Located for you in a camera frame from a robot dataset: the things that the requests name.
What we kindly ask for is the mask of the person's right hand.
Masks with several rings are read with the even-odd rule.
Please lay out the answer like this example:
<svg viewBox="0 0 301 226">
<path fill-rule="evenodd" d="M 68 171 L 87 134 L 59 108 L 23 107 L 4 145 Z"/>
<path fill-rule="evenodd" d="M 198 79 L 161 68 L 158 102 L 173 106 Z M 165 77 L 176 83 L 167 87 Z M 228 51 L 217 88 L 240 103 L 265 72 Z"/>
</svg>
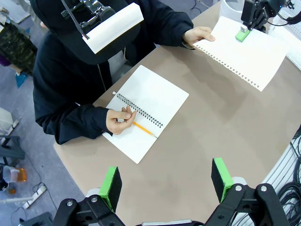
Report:
<svg viewBox="0 0 301 226">
<path fill-rule="evenodd" d="M 122 107 L 121 111 L 108 110 L 106 127 L 112 134 L 119 135 L 130 128 L 136 118 L 137 111 L 131 110 L 130 106 Z"/>
</svg>

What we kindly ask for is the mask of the yellow pencil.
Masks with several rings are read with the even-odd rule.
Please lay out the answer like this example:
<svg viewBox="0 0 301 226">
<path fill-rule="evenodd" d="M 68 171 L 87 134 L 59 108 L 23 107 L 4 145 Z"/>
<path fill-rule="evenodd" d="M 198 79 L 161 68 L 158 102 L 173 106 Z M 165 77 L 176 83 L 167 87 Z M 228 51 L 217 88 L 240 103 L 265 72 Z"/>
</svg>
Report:
<svg viewBox="0 0 301 226">
<path fill-rule="evenodd" d="M 144 132 L 146 132 L 147 134 L 158 138 L 156 135 L 154 135 L 152 132 L 150 132 L 149 130 L 147 130 L 146 128 L 144 128 L 143 126 L 141 126 L 140 124 L 136 123 L 135 121 L 132 123 L 133 125 L 135 125 L 136 127 L 138 127 L 139 129 L 143 130 Z"/>
</svg>

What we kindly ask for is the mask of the person's right forearm black sleeve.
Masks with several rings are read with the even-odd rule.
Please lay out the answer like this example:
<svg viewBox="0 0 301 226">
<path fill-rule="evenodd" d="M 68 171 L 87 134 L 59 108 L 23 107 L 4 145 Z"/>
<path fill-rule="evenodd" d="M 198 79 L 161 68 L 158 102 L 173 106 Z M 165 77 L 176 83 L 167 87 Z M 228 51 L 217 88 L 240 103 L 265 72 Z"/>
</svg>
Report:
<svg viewBox="0 0 301 226">
<path fill-rule="evenodd" d="M 62 145 L 72 139 L 95 139 L 108 132 L 106 118 L 109 109 L 92 105 L 77 106 L 64 111 L 57 121 L 55 140 Z"/>
</svg>

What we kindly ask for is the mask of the white power strip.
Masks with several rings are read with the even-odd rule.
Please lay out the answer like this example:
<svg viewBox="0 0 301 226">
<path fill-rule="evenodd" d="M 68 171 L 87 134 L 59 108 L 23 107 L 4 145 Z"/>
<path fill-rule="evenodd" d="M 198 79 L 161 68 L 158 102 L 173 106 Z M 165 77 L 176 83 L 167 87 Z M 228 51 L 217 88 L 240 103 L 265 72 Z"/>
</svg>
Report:
<svg viewBox="0 0 301 226">
<path fill-rule="evenodd" d="M 30 200 L 27 200 L 23 205 L 24 209 L 28 209 L 42 194 L 47 191 L 45 185 L 42 185 L 32 196 Z"/>
</svg>

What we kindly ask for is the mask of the person's left forearm black sleeve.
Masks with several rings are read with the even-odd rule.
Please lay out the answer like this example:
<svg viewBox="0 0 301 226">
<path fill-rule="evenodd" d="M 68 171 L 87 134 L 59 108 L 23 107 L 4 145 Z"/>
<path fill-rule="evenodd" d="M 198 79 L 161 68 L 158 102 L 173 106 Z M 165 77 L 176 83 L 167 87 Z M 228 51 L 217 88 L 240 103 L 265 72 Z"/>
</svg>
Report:
<svg viewBox="0 0 301 226">
<path fill-rule="evenodd" d="M 155 44 L 186 47 L 184 34 L 193 28 L 193 23 L 185 13 L 170 13 L 153 16 L 147 21 L 149 33 Z"/>
</svg>

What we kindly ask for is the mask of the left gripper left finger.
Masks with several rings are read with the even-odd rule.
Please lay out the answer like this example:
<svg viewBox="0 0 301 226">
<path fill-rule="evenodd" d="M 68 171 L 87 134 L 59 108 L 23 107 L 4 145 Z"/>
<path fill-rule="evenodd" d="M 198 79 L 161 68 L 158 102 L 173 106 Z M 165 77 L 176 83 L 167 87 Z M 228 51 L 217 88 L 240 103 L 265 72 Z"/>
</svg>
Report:
<svg viewBox="0 0 301 226">
<path fill-rule="evenodd" d="M 53 226 L 125 226 L 116 215 L 121 188 L 118 167 L 109 167 L 98 193 L 80 202 L 71 198 L 61 201 Z"/>
</svg>

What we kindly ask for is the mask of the camouflage garment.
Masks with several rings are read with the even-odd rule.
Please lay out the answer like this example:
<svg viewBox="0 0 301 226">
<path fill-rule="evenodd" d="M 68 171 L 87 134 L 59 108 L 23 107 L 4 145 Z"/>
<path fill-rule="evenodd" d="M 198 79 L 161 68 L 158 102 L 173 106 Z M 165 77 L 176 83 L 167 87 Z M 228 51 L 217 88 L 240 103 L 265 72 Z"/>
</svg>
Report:
<svg viewBox="0 0 301 226">
<path fill-rule="evenodd" d="M 32 76 L 37 47 L 13 23 L 5 23 L 0 32 L 0 55 Z"/>
</svg>

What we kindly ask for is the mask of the white notebook paper sheet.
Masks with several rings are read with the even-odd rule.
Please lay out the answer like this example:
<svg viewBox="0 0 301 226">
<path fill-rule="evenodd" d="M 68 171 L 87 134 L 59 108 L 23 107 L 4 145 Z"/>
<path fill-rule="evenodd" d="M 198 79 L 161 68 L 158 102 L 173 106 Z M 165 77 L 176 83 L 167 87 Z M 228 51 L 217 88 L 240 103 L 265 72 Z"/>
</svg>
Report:
<svg viewBox="0 0 301 226">
<path fill-rule="evenodd" d="M 241 26 L 240 22 L 222 16 L 212 30 L 215 41 L 200 40 L 194 47 L 263 91 L 278 71 L 289 47 L 258 30 L 250 31 L 240 42 L 236 35 Z"/>
</svg>

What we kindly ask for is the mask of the dark grey plastic stool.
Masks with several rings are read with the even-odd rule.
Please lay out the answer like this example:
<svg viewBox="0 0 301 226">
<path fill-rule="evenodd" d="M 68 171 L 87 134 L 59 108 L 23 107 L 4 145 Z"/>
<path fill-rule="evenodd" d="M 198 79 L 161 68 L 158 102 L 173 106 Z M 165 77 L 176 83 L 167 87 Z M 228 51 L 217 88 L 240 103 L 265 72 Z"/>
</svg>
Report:
<svg viewBox="0 0 301 226">
<path fill-rule="evenodd" d="M 25 159 L 25 152 L 20 147 L 20 137 L 0 135 L 0 157 L 4 164 L 15 167 L 20 160 Z"/>
</svg>

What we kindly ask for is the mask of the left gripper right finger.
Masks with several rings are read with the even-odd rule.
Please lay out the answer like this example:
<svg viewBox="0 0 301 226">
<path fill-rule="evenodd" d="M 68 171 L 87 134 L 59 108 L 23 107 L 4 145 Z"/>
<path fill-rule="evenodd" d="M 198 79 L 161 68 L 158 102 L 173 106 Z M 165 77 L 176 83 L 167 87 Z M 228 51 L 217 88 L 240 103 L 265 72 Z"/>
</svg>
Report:
<svg viewBox="0 0 301 226">
<path fill-rule="evenodd" d="M 290 226 L 271 184 L 235 184 L 222 158 L 213 158 L 211 179 L 219 205 L 204 226 L 231 226 L 239 213 L 247 213 L 254 226 Z"/>
</svg>

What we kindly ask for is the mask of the person's left hand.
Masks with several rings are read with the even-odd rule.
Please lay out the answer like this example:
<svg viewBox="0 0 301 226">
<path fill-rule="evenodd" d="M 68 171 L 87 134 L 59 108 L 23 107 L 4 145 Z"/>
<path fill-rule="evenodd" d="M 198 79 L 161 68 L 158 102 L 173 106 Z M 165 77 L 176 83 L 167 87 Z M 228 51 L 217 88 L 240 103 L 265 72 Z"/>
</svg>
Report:
<svg viewBox="0 0 301 226">
<path fill-rule="evenodd" d="M 186 31 L 182 36 L 183 45 L 187 48 L 194 48 L 193 44 L 200 40 L 215 41 L 215 37 L 211 34 L 210 27 L 198 26 Z"/>
</svg>

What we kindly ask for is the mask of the white storage bin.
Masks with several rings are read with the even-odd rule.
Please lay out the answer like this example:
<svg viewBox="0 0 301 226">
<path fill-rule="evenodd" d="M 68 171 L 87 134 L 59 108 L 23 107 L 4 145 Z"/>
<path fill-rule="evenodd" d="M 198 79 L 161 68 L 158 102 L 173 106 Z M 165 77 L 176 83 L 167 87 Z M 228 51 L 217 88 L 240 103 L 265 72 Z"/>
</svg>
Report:
<svg viewBox="0 0 301 226">
<path fill-rule="evenodd" d="M 10 135 L 19 124 L 19 120 L 13 120 L 11 112 L 0 107 L 0 135 Z"/>
</svg>

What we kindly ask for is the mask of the black zip jacket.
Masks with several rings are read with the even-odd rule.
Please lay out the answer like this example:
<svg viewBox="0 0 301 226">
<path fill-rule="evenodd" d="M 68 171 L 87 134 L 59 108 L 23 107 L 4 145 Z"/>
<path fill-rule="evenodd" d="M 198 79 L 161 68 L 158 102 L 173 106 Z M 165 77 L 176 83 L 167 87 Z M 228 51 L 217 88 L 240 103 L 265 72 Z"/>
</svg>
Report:
<svg viewBox="0 0 301 226">
<path fill-rule="evenodd" d="M 138 36 L 122 50 L 130 64 L 135 65 L 157 45 L 149 33 L 149 18 L 181 12 L 159 0 L 125 1 L 139 5 L 144 18 Z M 81 61 L 48 29 L 38 47 L 33 69 L 35 121 L 46 134 L 55 136 L 57 121 L 64 111 L 77 106 L 94 106 L 112 86 L 108 60 L 95 65 Z"/>
</svg>

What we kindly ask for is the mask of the white spiral notebook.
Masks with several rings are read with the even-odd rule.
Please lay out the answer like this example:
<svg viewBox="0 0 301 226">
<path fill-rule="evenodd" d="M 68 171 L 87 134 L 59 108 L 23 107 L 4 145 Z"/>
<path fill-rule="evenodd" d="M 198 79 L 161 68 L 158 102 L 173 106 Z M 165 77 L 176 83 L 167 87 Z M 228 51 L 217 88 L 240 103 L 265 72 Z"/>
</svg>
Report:
<svg viewBox="0 0 301 226">
<path fill-rule="evenodd" d="M 137 111 L 135 122 L 159 137 L 189 94 L 165 78 L 139 66 L 117 92 L 107 108 L 115 111 L 130 106 Z M 157 138 L 135 125 L 119 135 L 103 136 L 135 163 L 139 163 Z"/>
</svg>

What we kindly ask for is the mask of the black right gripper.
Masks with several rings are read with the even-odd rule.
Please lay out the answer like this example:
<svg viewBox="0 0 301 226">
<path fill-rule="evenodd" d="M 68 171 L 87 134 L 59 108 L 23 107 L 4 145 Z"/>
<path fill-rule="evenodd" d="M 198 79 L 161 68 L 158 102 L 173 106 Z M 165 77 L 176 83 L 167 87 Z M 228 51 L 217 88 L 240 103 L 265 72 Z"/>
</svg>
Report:
<svg viewBox="0 0 301 226">
<path fill-rule="evenodd" d="M 243 24 L 235 38 L 243 42 L 251 30 L 266 32 L 264 26 L 268 20 L 267 15 L 276 15 L 282 8 L 294 9 L 292 0 L 245 0 L 241 20 Z"/>
</svg>

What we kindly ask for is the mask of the white desktop trash bin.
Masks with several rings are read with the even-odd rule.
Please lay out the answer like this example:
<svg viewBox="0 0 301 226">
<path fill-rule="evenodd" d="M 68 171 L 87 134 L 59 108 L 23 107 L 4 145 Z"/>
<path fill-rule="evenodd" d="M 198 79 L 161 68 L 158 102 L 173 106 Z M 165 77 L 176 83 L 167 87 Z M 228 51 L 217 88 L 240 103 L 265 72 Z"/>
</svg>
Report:
<svg viewBox="0 0 301 226">
<path fill-rule="evenodd" d="M 240 21 L 245 0 L 221 0 L 219 17 Z"/>
</svg>

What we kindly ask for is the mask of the clear jug with orange liquid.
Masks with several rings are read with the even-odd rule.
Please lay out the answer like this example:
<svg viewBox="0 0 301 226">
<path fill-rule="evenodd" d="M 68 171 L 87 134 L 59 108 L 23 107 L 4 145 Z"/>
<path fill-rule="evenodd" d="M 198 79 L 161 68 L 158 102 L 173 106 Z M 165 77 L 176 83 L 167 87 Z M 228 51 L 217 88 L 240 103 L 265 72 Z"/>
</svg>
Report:
<svg viewBox="0 0 301 226">
<path fill-rule="evenodd" d="M 25 182 L 27 180 L 27 174 L 23 168 L 4 166 L 3 179 L 6 183 Z"/>
</svg>

